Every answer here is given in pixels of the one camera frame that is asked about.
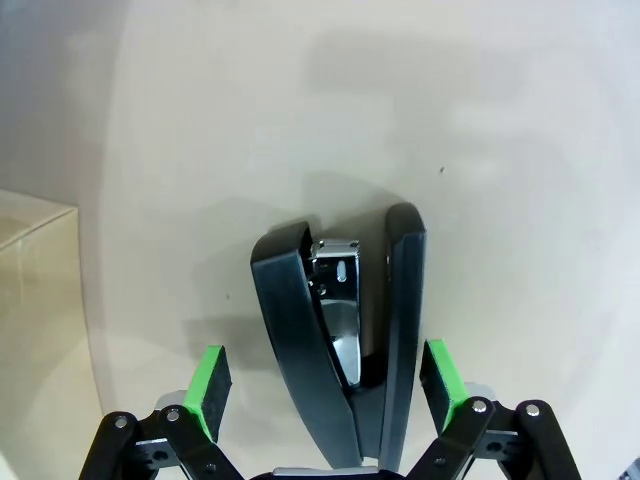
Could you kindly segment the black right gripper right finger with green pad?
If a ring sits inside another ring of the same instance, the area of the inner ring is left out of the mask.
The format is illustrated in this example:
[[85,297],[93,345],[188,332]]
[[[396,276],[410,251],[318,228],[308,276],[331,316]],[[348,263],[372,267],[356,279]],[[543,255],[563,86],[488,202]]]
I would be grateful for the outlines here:
[[437,438],[405,476],[463,479],[476,460],[497,463],[507,479],[579,480],[551,406],[525,400],[509,409],[471,395],[442,340],[424,344],[419,379]]

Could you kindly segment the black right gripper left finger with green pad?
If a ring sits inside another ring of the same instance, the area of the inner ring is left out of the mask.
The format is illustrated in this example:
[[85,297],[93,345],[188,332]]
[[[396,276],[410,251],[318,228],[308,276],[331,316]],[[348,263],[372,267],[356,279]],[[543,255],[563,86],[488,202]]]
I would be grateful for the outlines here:
[[103,417],[79,477],[155,479],[179,468],[187,479],[240,479],[217,445],[231,385],[225,348],[208,347],[181,401],[142,420],[125,411]]

